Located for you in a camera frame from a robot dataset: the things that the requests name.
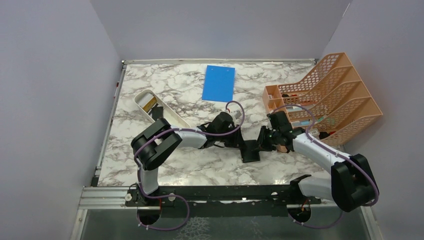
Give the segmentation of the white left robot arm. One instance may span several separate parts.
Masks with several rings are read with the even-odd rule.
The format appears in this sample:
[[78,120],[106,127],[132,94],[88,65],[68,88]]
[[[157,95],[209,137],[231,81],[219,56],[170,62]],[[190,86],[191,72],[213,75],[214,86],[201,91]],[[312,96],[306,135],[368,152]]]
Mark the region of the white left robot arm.
[[177,148],[206,149],[216,143],[225,148],[241,149],[241,127],[228,112],[220,112],[213,121],[194,128],[180,128],[159,118],[130,143],[137,164],[138,199],[144,205],[157,200],[158,169]]

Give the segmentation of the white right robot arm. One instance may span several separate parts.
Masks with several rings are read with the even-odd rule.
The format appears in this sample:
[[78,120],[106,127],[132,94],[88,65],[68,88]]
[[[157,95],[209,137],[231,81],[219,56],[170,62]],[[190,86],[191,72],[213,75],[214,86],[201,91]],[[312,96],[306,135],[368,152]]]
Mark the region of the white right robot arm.
[[284,111],[267,114],[270,128],[262,126],[259,151],[274,151],[277,146],[312,160],[330,175],[318,178],[304,175],[290,182],[289,199],[300,204],[308,197],[330,200],[344,212],[378,201],[379,190],[368,160],[362,154],[350,155],[319,141],[301,127],[293,128]]

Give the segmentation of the black leather card holder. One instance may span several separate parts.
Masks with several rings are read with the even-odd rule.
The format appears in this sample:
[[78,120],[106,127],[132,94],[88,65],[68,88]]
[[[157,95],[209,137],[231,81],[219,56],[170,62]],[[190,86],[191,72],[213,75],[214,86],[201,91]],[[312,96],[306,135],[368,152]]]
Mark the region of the black leather card holder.
[[245,140],[242,144],[240,144],[239,150],[243,163],[253,163],[261,160],[260,151],[257,147],[258,144],[256,140]]

